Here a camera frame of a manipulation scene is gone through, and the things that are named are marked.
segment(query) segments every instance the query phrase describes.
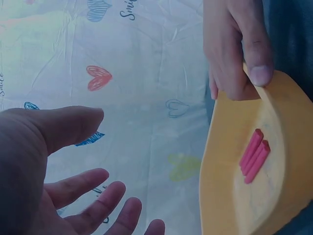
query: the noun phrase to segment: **red heart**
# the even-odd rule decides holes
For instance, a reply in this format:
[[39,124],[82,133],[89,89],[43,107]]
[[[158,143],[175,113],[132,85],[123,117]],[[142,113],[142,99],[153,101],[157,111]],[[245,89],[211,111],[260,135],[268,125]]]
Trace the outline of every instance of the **red heart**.
[[112,80],[112,75],[107,70],[98,66],[88,66],[87,73],[94,77],[88,83],[88,90],[91,92],[101,89]]

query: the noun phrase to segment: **wrinkled sheet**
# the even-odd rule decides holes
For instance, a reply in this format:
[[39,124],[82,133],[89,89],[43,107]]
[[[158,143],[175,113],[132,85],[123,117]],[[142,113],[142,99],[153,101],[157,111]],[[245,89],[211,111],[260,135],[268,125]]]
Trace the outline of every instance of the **wrinkled sheet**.
[[[78,213],[120,180],[167,235],[200,235],[208,132],[202,0],[0,1],[1,109],[100,107],[98,132],[48,159],[46,182],[103,167],[110,178],[58,213]],[[95,235],[116,219],[122,203]]]

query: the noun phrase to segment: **fingernail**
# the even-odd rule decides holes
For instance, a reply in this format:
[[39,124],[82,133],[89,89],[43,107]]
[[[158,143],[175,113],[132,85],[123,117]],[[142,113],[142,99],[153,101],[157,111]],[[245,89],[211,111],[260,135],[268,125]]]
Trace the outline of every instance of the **fingernail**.
[[267,85],[272,76],[273,72],[268,66],[255,66],[250,71],[250,80],[257,87]]

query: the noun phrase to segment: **pink stick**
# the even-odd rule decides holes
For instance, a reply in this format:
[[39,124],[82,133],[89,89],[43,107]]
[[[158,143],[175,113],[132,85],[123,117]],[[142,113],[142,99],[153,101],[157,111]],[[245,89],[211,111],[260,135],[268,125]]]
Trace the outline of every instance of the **pink stick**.
[[270,153],[270,148],[268,145],[264,145],[264,148],[262,149],[260,155],[258,156],[257,160],[255,161],[255,164],[252,166],[251,170],[249,171],[248,175],[245,178],[245,183],[250,184],[255,176],[260,171],[261,167],[263,166],[266,158],[268,157]]
[[251,170],[252,166],[254,165],[257,157],[260,155],[260,153],[262,152],[262,149],[264,148],[265,145],[268,146],[268,141],[262,141],[260,143],[260,145],[257,147],[256,151],[254,152],[254,154],[250,158],[249,162],[246,164],[245,168],[242,168],[244,176],[246,176],[249,173],[249,171]]
[[263,139],[263,133],[260,129],[256,129],[255,130],[255,136],[254,139],[251,143],[251,145],[248,147],[247,152],[245,153],[245,155],[243,156],[243,162],[241,164],[241,170],[244,170],[248,164],[248,162],[250,161],[250,159],[252,158],[254,152],[257,150],[257,148],[259,147],[261,141]]
[[255,142],[259,142],[259,143],[257,143],[257,145],[259,145],[260,142],[262,141],[262,139],[263,139],[262,131],[260,129],[255,129],[255,131],[253,132],[253,135],[250,139],[250,142],[249,142],[249,144],[248,144],[248,146],[247,146],[247,148],[246,148],[246,150],[245,150],[245,152],[244,152],[244,154],[243,154],[243,156],[239,162],[239,166],[242,167],[243,165],[245,165],[249,161],[249,159],[251,158],[251,156],[253,154],[253,153],[252,154],[250,153],[252,145],[254,145]]

